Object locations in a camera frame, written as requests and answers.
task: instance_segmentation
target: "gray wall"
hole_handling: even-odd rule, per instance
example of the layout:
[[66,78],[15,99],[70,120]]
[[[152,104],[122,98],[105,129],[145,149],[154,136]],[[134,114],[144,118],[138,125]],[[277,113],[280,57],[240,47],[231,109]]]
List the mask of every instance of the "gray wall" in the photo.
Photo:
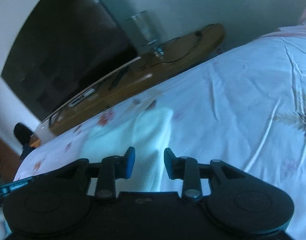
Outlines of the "gray wall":
[[[27,16],[39,0],[0,0],[0,74],[9,50]],[[162,40],[185,35],[211,23],[222,23],[227,48],[242,45],[279,26],[295,25],[306,0],[102,0],[124,25],[131,15],[148,10]],[[13,136],[17,122],[31,129],[39,120],[0,78],[0,137],[18,153]]]

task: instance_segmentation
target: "folded cloth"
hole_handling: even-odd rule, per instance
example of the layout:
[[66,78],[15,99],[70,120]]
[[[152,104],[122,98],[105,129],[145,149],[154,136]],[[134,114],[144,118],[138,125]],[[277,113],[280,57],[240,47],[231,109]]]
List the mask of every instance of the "folded cloth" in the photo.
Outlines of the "folded cloth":
[[118,179],[116,191],[160,191],[164,170],[163,152],[171,135],[173,111],[168,108],[147,109],[122,124],[94,127],[82,146],[80,158],[101,162],[111,155],[123,156],[135,148],[135,164],[130,179]]

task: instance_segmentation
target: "black television screen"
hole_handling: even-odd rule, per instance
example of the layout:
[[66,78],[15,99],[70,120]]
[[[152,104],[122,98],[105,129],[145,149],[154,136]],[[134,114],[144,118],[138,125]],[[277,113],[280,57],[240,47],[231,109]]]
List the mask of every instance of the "black television screen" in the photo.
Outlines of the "black television screen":
[[40,0],[2,78],[40,120],[137,51],[100,0]]

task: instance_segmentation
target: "wooden shelf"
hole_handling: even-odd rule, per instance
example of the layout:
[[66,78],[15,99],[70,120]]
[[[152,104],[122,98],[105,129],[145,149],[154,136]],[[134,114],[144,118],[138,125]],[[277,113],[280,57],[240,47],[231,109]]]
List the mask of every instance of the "wooden shelf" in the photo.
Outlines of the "wooden shelf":
[[224,27],[209,25],[163,45],[163,59],[145,54],[129,67],[119,84],[108,91],[115,75],[103,82],[95,93],[74,107],[65,107],[49,129],[59,135],[96,114],[178,75],[202,62],[223,41]]

